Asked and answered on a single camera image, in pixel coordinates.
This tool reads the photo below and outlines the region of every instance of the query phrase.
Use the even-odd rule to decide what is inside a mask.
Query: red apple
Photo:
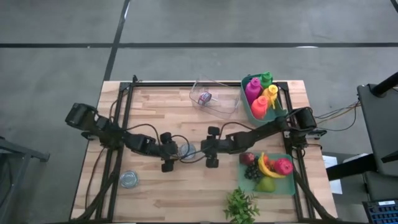
[[[293,164],[288,159],[281,158],[275,162],[274,169],[280,175],[289,175],[293,172]]]
[[[251,152],[240,153],[239,162],[248,166],[254,162],[254,154]]]

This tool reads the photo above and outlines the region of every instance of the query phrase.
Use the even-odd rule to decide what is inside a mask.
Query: clear plastic container
[[[189,97],[194,108],[228,119],[238,107],[240,91],[202,76],[193,84]]]

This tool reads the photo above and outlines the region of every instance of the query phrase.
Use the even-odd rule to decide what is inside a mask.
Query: tin can
[[[124,188],[133,188],[138,184],[138,182],[138,175],[134,171],[129,170],[120,175],[120,185]]]

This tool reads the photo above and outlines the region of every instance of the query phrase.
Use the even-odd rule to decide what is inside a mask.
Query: butcher block tabletop
[[[293,108],[310,106],[304,82],[285,81],[289,85]],[[98,103],[100,115],[109,116],[111,104],[116,100],[120,82],[104,82]],[[209,126],[221,127],[228,121],[237,121],[252,126],[247,119],[242,103],[229,119],[222,119],[195,109],[189,97],[190,87],[134,87],[129,111],[128,127],[149,123],[159,134],[170,132],[184,135],[197,149],[200,141],[206,139]],[[126,97],[123,99],[119,123],[121,125]],[[236,124],[225,126],[225,134],[248,131]],[[153,129],[142,126],[132,133],[142,133],[155,138]],[[185,144],[181,138],[173,138],[180,146]],[[76,218],[85,210],[85,197],[95,160],[102,147],[99,141],[90,141],[86,149],[81,177],[73,204],[71,218]],[[278,133],[255,143],[248,152],[285,153],[282,134]],[[94,199],[101,185],[106,153],[102,153],[95,170],[88,202]],[[238,155],[218,154],[219,168],[206,168],[205,159],[194,164],[176,162],[174,171],[163,173],[162,161],[156,157],[140,156],[124,148],[121,174],[134,170],[139,176],[139,184],[132,189],[118,185],[114,222],[227,222],[223,210],[226,195],[238,187]],[[306,148],[304,157],[310,188],[326,210],[337,217],[328,177],[318,146]],[[305,217],[307,216],[305,198],[300,198]],[[104,212],[108,211],[110,190],[105,197]],[[258,194],[257,206],[260,216],[256,222],[294,222],[297,221],[294,200],[291,195]]]

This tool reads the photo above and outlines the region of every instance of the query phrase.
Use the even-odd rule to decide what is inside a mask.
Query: concrete floor
[[[111,43],[123,2],[0,1],[0,43]],[[396,24],[389,0],[132,0],[121,42],[397,42]],[[29,166],[13,223],[68,219],[87,142],[64,119],[74,102],[97,104],[110,51],[0,48],[0,136],[51,153],[47,164]],[[276,79],[305,80],[314,113],[322,114],[356,101],[356,86],[396,72],[397,55],[398,48],[357,47],[119,49],[110,79],[239,80],[269,70]],[[371,152],[358,112],[351,129],[324,136],[324,151]],[[346,206],[338,206],[342,218]]]

